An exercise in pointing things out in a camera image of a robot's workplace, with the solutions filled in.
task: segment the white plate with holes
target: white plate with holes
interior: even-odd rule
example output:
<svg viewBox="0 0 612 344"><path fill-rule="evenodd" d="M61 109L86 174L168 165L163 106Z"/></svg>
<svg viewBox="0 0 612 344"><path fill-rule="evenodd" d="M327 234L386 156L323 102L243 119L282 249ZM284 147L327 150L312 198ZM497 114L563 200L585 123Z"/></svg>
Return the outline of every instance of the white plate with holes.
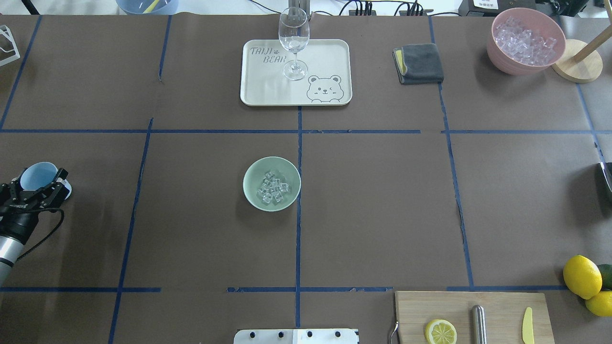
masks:
<svg viewBox="0 0 612 344"><path fill-rule="evenodd" d="M242 49L240 99L250 106L345 105L353 97L348 44L311 39L297 59L308 66L304 79L291 81L283 66L293 54L278 40L248 41Z"/></svg>
<svg viewBox="0 0 612 344"><path fill-rule="evenodd" d="M234 344L359 344L355 329L240 330Z"/></svg>

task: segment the cutting board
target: cutting board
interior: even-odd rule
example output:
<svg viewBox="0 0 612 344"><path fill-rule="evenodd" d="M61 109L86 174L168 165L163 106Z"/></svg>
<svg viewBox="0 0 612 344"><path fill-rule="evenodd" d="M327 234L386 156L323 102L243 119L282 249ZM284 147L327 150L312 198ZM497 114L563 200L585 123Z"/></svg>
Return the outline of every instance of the cutting board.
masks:
<svg viewBox="0 0 612 344"><path fill-rule="evenodd" d="M542 293L476 293L470 291L396 291L400 344L427 344L425 326L433 319L450 321L457 344L474 343L472 307L485 309L487 342L523 344L525 308L533 309L535 344L554 344L548 306Z"/></svg>

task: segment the light blue cup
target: light blue cup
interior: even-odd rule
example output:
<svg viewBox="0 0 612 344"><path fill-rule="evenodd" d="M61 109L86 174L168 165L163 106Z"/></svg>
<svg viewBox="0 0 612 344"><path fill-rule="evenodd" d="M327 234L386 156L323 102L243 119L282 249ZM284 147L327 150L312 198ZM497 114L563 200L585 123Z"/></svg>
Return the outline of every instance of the light blue cup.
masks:
<svg viewBox="0 0 612 344"><path fill-rule="evenodd" d="M151 13L143 13L151 5L153 0L116 0L117 5L127 14L176 14L179 0L159 0L159 3Z"/></svg>
<svg viewBox="0 0 612 344"><path fill-rule="evenodd" d="M35 163L23 171L19 184L21 184L21 188L24 191L36 191L38 188L52 182L57 172L58 168L50 162ZM62 184L68 189L66 198L70 197L72 186L66 180L64 180Z"/></svg>

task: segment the yellow knife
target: yellow knife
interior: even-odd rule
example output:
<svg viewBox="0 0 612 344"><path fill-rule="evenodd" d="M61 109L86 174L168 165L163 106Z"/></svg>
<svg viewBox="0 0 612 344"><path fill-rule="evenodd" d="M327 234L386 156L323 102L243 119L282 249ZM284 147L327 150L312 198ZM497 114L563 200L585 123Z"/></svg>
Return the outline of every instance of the yellow knife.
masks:
<svg viewBox="0 0 612 344"><path fill-rule="evenodd" d="M147 9L143 11L143 13L151 13L153 11L153 9L155 8L155 6L157 6L158 2L159 2L159 0L153 0L151 5L149 5L149 7L147 7Z"/></svg>
<svg viewBox="0 0 612 344"><path fill-rule="evenodd" d="M525 344L534 344L534 323L531 307L527 307L523 316L523 341Z"/></svg>

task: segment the folded towel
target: folded towel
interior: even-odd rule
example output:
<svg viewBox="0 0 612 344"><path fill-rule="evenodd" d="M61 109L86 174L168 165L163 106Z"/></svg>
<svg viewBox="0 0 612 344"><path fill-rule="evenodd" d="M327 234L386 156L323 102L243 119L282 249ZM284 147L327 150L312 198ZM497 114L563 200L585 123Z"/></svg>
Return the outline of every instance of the folded towel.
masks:
<svg viewBox="0 0 612 344"><path fill-rule="evenodd" d="M409 44L393 49L393 59L401 84L444 81L438 46L433 43Z"/></svg>

